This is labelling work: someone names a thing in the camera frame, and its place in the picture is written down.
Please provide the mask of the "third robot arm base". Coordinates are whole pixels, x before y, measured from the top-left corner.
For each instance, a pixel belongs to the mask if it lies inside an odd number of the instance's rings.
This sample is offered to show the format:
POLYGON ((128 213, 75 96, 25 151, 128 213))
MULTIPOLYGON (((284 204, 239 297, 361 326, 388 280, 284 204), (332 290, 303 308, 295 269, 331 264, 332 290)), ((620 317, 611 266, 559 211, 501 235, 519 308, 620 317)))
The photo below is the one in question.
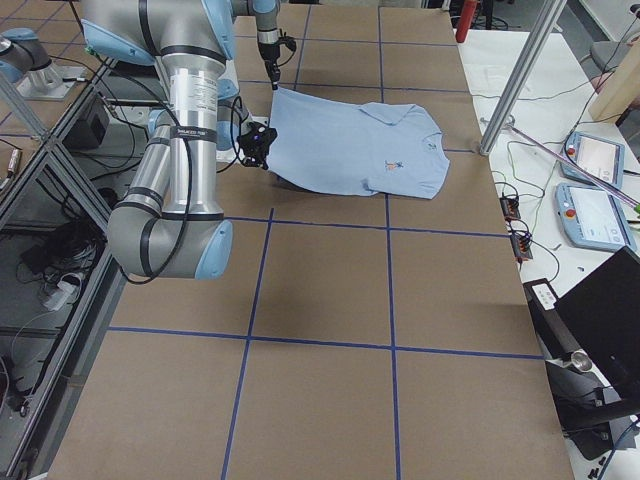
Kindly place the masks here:
POLYGON ((52 60, 33 30, 21 27, 1 33, 1 74, 23 98, 61 101, 75 82, 65 81, 72 70, 52 60))

